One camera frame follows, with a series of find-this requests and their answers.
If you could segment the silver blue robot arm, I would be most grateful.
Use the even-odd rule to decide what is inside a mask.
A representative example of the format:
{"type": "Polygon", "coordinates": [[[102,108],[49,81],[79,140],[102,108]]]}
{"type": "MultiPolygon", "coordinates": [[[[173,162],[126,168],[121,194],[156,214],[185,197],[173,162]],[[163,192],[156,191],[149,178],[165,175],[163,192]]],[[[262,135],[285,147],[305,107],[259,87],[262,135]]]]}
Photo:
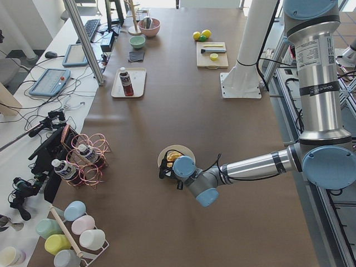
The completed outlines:
{"type": "Polygon", "coordinates": [[[355,181],[355,153],[351,134],[342,125],[333,32],[340,24],[336,1],[285,1],[285,31],[295,47],[304,131],[285,150],[219,165],[206,170],[177,150],[161,151],[159,177],[188,188],[204,207],[218,198],[217,187],[238,181],[258,181],[291,170],[301,172],[312,184],[339,190],[355,181]]]}

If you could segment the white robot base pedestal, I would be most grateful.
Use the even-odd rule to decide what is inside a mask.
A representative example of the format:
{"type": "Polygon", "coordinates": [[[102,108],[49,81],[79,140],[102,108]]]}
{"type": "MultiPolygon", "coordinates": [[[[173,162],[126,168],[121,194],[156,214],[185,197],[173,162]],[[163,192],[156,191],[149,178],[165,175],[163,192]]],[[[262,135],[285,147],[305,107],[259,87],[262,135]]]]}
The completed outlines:
{"type": "Polygon", "coordinates": [[[223,98],[261,98],[258,60],[279,1],[252,1],[235,66],[220,74],[223,98]]]}

